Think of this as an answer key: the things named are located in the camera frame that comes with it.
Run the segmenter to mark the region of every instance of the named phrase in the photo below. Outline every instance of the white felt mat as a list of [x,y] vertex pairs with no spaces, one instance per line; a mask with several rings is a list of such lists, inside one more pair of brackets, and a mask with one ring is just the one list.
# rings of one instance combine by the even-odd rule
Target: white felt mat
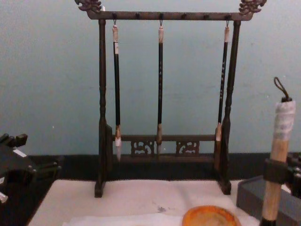
[[162,225],[180,226],[185,212],[199,205],[220,206],[242,226],[256,226],[259,221],[235,206],[237,184],[232,181],[231,195],[223,195],[215,181],[114,181],[96,199],[95,182],[58,180],[29,226],[157,226],[158,218]]

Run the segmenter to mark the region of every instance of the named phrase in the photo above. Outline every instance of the carved dragon finial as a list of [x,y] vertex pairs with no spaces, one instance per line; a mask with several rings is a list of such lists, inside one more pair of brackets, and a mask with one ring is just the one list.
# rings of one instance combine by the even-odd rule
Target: carved dragon finial
[[76,4],[80,4],[81,6],[79,6],[79,9],[81,11],[93,11],[95,13],[99,13],[101,7],[101,2],[99,0],[75,0]]
[[263,7],[267,0],[241,0],[239,13],[247,15],[249,13],[258,13],[261,11],[259,6]]

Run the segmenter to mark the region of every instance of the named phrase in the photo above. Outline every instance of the teal wall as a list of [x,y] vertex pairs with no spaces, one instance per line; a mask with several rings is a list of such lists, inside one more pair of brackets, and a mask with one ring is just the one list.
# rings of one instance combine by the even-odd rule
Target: teal wall
[[[237,12],[238,0],[103,0],[106,10]],[[300,151],[301,1],[269,0],[241,26],[230,152],[269,152],[278,76],[297,101],[290,150]],[[158,21],[117,21],[121,129],[155,134]],[[164,134],[212,134],[225,22],[164,21]],[[107,22],[107,122],[115,124],[112,21]],[[0,132],[27,133],[27,154],[98,152],[98,23],[73,0],[0,0]],[[166,151],[175,145],[165,143]],[[129,145],[123,145],[123,151]],[[212,152],[213,144],[201,143]]]

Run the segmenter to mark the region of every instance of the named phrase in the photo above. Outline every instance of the white label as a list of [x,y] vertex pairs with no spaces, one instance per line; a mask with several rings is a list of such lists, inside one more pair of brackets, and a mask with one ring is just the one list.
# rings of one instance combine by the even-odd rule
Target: white label
[[115,42],[115,54],[119,54],[118,42]]
[[18,149],[13,150],[13,152],[16,153],[16,154],[18,154],[18,155],[20,155],[22,158],[24,158],[24,157],[27,156],[26,154],[24,154],[23,152],[21,152],[21,151],[18,150]]

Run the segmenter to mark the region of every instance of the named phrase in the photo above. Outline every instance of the dark wooden frame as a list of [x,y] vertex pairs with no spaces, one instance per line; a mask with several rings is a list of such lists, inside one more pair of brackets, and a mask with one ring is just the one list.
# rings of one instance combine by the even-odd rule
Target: dark wooden frame
[[107,180],[108,172],[113,167],[113,162],[117,159],[113,156],[114,134],[112,128],[106,122],[106,53],[105,53],[105,25],[106,20],[160,20],[163,15],[164,20],[214,20],[233,21],[233,39],[230,56],[230,67],[227,83],[227,97],[225,106],[225,116],[222,121],[222,145],[218,158],[208,157],[198,153],[200,141],[215,141],[216,135],[163,135],[162,141],[175,141],[177,143],[177,153],[160,154],[156,156],[153,151],[156,135],[122,135],[123,141],[132,142],[132,154],[122,155],[121,162],[208,162],[217,161],[218,167],[215,170],[216,179],[219,182],[224,194],[230,194],[231,183],[228,177],[229,164],[229,136],[230,136],[230,111],[232,105],[232,93],[234,88],[235,69],[238,54],[238,38],[241,21],[249,21],[253,14],[261,11],[259,6],[263,6],[266,0],[242,0],[239,13],[221,12],[115,12],[102,11],[101,2],[98,0],[75,0],[80,10],[86,11],[92,20],[99,23],[99,91],[100,91],[100,120],[99,120],[99,169],[98,179],[95,185],[95,197],[103,195],[103,188]]

